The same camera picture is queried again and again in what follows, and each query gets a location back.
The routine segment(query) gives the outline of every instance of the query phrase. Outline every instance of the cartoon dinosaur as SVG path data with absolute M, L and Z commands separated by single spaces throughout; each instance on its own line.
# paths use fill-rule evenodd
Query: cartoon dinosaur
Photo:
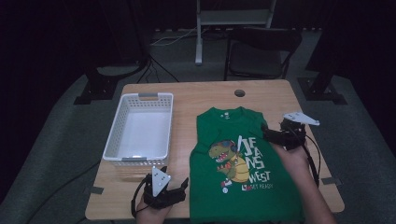
M 209 149 L 209 156 L 221 163 L 218 172 L 224 173 L 228 179 L 238 183 L 248 181 L 247 163 L 240 157 L 237 146 L 232 140 L 223 140 L 213 144 Z

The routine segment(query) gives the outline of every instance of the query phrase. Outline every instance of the wooden table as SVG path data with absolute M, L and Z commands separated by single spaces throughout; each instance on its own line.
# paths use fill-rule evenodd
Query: wooden table
M 243 90 L 246 95 L 237 97 L 234 94 L 236 90 Z M 210 107 L 230 109 L 243 106 L 260 111 L 273 130 L 279 130 L 283 114 L 302 111 L 286 80 L 131 84 L 126 85 L 122 93 L 161 91 L 174 94 L 172 139 L 167 169 L 172 180 L 168 189 L 179 188 L 190 175 L 189 157 L 197 143 L 196 117 Z M 307 135 L 314 138 L 309 127 L 306 127 L 306 131 Z M 316 148 L 310 141 L 307 142 L 318 165 Z M 141 179 L 136 175 L 150 172 L 150 168 L 145 169 L 142 173 L 134 167 L 115 167 L 102 160 L 94 186 L 104 190 L 102 194 L 91 194 L 86 217 L 91 220 L 133 218 L 130 212 L 131 200 Z M 325 160 L 321 158 L 320 178 L 331 176 Z M 320 181 L 319 189 L 334 213 L 344 210 L 343 200 L 334 184 L 323 185 Z M 190 217 L 190 188 L 186 189 L 186 193 L 186 201 L 175 204 L 168 217 Z

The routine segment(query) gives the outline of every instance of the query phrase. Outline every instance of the black chair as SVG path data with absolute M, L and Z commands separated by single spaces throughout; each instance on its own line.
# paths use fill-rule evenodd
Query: black chair
M 229 71 L 232 76 L 284 79 L 290 57 L 302 39 L 295 30 L 252 27 L 231 30 L 227 42 L 224 81 Z

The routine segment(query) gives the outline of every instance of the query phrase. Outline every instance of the metal stand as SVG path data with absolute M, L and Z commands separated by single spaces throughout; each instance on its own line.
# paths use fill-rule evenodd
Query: metal stand
M 344 96 L 332 86 L 330 72 L 320 72 L 316 78 L 298 77 L 297 80 L 307 101 L 333 101 L 335 105 L 347 105 Z

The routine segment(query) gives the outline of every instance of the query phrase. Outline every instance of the dark background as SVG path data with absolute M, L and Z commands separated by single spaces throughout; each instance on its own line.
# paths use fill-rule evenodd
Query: dark background
M 202 2 L 214 9 L 268 6 Z M 140 63 L 154 29 L 196 26 L 195 0 L 130 3 L 133 10 L 111 0 L 0 2 L 2 201 L 53 105 L 85 74 L 81 52 L 96 66 Z M 278 0 L 273 20 L 273 27 L 323 29 L 307 69 L 349 78 L 394 153 L 395 9 L 392 1 Z

